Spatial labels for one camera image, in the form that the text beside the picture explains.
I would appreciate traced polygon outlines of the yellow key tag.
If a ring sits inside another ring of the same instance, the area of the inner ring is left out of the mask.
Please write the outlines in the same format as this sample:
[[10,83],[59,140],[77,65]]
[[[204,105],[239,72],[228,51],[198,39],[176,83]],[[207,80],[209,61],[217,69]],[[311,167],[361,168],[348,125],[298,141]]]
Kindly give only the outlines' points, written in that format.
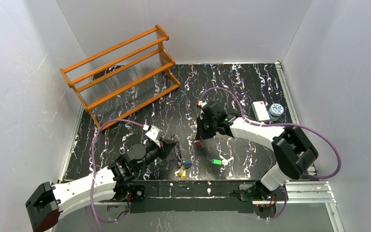
[[189,167],[182,165],[180,166],[179,170],[175,172],[175,174],[179,176],[180,178],[185,179],[187,177],[188,168]]

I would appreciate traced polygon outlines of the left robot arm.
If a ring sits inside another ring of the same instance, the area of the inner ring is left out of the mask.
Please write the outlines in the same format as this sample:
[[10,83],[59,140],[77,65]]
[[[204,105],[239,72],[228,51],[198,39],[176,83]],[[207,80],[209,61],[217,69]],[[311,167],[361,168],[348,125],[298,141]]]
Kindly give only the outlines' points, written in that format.
[[95,175],[63,184],[44,182],[38,185],[25,203],[32,230],[44,232],[75,210],[125,196],[130,191],[129,182],[156,159],[164,160],[177,144],[177,140],[147,139],[145,145],[133,145]]

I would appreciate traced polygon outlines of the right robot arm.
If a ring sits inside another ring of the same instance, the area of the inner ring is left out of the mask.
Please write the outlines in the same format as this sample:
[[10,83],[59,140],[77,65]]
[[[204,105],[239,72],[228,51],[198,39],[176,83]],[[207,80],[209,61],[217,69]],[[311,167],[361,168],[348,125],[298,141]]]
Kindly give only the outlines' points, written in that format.
[[319,154],[307,135],[298,126],[259,126],[239,115],[229,115],[216,102],[197,102],[200,115],[196,118],[198,141],[217,134],[245,139],[274,152],[276,164],[243,193],[265,197],[291,180],[300,179]]

